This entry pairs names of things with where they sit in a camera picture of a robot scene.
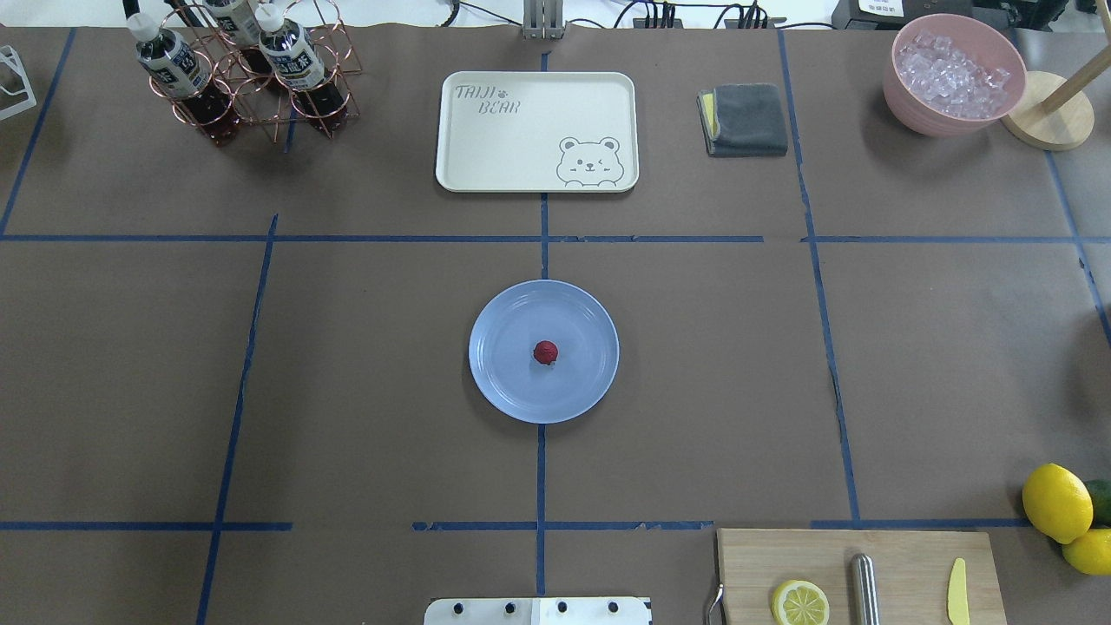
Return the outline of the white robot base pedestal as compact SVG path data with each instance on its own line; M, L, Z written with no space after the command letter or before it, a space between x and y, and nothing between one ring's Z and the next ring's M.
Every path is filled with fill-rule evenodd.
M652 624L651 601L634 596L441 598L424 624Z

